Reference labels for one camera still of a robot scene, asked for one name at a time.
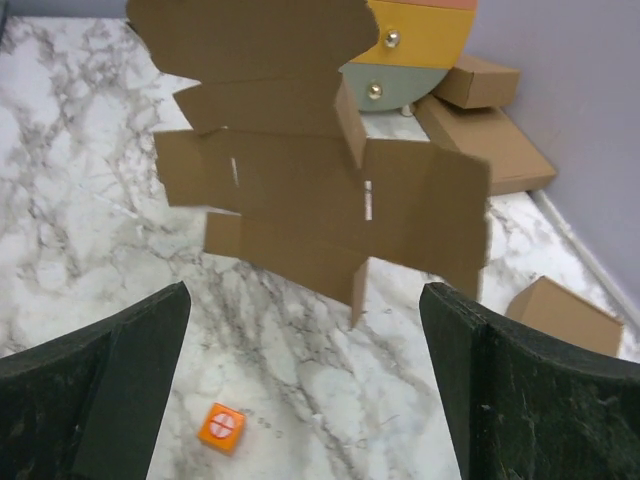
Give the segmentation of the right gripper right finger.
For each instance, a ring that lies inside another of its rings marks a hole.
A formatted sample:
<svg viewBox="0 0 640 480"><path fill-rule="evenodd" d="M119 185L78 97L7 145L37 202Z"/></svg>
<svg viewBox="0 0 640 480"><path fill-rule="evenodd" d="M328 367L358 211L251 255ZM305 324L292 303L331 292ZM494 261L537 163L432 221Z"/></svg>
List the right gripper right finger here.
<svg viewBox="0 0 640 480"><path fill-rule="evenodd" d="M441 282L419 301L464 479L636 479L639 366L497 314Z"/></svg>

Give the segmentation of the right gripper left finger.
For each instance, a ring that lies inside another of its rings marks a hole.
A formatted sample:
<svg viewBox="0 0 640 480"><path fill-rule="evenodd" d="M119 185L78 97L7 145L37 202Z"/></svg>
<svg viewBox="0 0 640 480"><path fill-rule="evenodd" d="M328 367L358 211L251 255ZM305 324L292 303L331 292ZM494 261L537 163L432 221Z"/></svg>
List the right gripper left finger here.
<svg viewBox="0 0 640 480"><path fill-rule="evenodd" d="M190 310L174 283L2 358L2 478L146 478Z"/></svg>

